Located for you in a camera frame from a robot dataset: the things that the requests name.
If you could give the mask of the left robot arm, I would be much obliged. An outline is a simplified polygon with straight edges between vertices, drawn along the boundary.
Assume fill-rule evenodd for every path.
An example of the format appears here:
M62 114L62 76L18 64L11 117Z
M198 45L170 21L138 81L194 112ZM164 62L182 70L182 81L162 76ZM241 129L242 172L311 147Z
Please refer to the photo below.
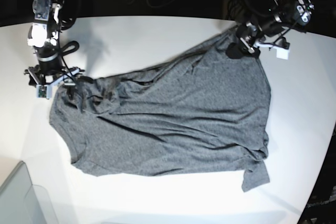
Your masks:
M304 32L311 20L311 0L243 0L245 16L238 21L236 40L226 53L231 59L259 58L260 49L275 49L279 59L289 58L291 30Z

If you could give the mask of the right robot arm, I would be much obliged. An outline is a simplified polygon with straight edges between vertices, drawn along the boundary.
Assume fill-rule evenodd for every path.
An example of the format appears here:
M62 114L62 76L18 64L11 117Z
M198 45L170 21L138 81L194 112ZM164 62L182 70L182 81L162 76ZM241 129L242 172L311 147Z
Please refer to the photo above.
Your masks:
M77 19L77 14L64 17L64 5L65 0L34 0L32 3L34 19L27 44L34 51L38 65L24 70L31 86L50 86L57 80L75 86L84 73L80 68L69 68L64 59L79 49L79 43L74 40L64 46L60 44L61 33L71 28Z

